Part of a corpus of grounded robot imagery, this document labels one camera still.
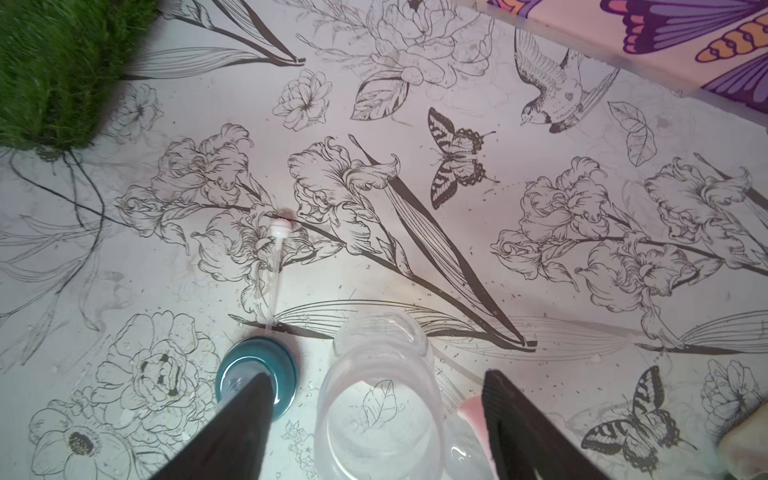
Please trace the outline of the teal nipple collar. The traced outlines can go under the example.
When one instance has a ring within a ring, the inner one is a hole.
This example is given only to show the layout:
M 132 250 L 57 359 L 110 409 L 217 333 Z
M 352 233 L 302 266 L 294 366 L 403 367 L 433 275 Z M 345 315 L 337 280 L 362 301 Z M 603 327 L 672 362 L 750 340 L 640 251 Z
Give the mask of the teal nipple collar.
M 216 375 L 215 393 L 220 407 L 232 400 L 252 379 L 266 375 L 272 386 L 272 420 L 292 405 L 298 390 L 298 365 L 285 344 L 257 336 L 234 345 L 224 356 Z

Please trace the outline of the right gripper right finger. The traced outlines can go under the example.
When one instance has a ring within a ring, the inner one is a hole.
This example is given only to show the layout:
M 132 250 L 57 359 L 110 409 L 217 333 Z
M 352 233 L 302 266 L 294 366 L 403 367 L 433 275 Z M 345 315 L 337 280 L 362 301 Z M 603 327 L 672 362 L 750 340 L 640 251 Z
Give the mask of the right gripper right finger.
M 481 402 L 500 479 L 605 479 L 499 370 L 485 373 Z

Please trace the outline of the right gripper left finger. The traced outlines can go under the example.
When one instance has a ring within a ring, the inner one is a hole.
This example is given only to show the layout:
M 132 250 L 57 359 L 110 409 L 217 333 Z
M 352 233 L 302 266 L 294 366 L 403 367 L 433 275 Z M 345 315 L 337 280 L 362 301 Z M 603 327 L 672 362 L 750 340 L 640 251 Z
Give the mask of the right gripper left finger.
M 270 377 L 255 376 L 152 480 L 257 479 L 273 402 Z

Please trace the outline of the clear baby bottle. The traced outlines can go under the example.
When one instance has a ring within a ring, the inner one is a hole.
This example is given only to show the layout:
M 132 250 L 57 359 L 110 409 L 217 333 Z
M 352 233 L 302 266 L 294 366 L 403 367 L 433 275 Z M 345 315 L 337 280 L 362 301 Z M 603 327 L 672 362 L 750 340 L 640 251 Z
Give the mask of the clear baby bottle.
M 470 424 L 457 413 L 444 422 L 446 439 L 445 470 L 450 479 L 492 480 L 487 457 Z
M 317 401 L 319 478 L 441 478 L 443 402 L 417 322 L 395 311 L 350 318 L 332 351 Z

